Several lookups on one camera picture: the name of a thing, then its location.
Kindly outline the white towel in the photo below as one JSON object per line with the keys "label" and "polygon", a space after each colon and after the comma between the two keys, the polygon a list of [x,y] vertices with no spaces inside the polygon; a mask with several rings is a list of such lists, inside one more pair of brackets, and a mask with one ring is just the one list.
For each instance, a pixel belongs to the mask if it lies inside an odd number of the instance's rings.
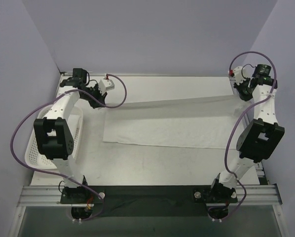
{"label": "white towel", "polygon": [[224,149],[248,105],[235,95],[127,103],[107,111],[103,141]]}
{"label": "white towel", "polygon": [[74,142],[76,142],[82,131],[82,122],[83,117],[81,115],[70,115],[68,119],[68,126],[70,129],[70,132],[72,134],[72,137],[74,139]]}

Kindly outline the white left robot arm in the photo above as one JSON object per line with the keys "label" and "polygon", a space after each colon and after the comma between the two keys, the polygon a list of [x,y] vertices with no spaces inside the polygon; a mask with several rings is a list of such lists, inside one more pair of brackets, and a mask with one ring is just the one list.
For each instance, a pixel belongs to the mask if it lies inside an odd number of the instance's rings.
{"label": "white left robot arm", "polygon": [[78,203],[89,199],[86,178],[82,175],[73,158],[74,138],[69,129],[68,119],[75,103],[81,98],[92,108],[105,105],[107,91],[114,89],[114,83],[108,78],[100,80],[94,87],[88,87],[89,73],[82,68],[74,68],[73,75],[60,83],[62,96],[53,103],[43,118],[34,121],[34,131],[40,154],[46,156],[65,175],[63,194],[72,196]]}

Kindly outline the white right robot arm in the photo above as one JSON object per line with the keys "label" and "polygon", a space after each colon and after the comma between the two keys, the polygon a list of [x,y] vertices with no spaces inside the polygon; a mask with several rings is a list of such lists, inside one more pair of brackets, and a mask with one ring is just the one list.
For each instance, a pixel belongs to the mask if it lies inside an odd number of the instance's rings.
{"label": "white right robot arm", "polygon": [[233,87],[240,99],[253,101],[254,118],[237,140],[239,156],[218,174],[208,190],[210,200],[220,202],[236,198],[235,187],[254,164],[269,159],[282,139],[285,129],[278,124],[275,113],[277,82],[271,78],[271,66],[258,64],[250,78],[244,76],[243,67],[232,71]]}

